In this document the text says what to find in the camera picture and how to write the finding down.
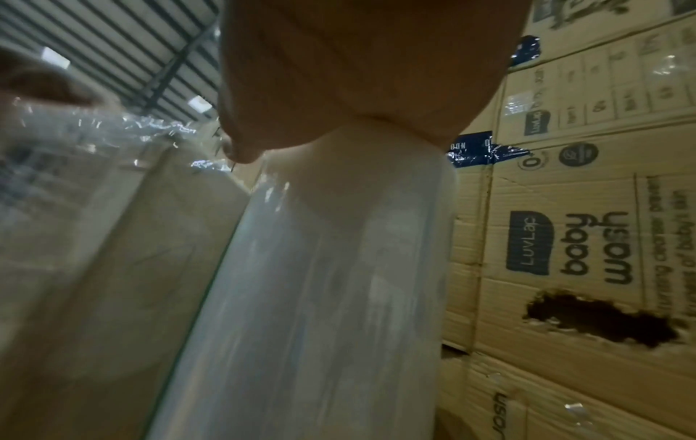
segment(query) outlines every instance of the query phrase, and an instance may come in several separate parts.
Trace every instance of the metal roof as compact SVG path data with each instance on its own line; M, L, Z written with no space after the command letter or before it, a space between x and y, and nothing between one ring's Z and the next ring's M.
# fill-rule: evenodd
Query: metal roof
M216 120L223 0L2 0L0 40L70 60L134 112ZM213 105L198 113L196 96Z

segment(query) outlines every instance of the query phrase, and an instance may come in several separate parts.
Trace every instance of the round dark badge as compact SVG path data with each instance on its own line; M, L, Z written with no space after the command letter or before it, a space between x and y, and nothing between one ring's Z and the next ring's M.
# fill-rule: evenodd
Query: round dark badge
M599 154L600 149L596 145L583 142L560 150L558 160L566 167L582 167L593 163Z

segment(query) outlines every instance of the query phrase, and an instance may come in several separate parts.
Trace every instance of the printed line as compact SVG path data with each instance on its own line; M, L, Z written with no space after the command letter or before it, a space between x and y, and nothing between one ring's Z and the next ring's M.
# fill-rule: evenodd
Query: printed line
M633 192L636 202L636 225L638 227L638 259L640 263L640 292L642 295L643 307L648 307L647 295L645 293L645 264L643 263L643 237L640 227L640 203L638 200L638 174L633 173Z

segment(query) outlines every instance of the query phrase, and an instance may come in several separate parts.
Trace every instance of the blue tape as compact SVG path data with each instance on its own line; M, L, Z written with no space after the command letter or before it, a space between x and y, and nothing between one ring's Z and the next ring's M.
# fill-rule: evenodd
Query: blue tape
M447 157L455 168L492 165L504 160L527 156L529 150L493 143L493 132L464 134L455 139Z
M539 37L525 35L517 45L517 51L513 55L511 67L518 66L524 62L530 62L542 55L542 43Z

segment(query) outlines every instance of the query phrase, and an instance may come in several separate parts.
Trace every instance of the luvlap logo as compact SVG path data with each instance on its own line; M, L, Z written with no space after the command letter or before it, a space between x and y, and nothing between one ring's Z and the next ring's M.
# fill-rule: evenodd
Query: luvlap logo
M507 269L549 275L553 239L553 223L546 215L536 211L510 212Z

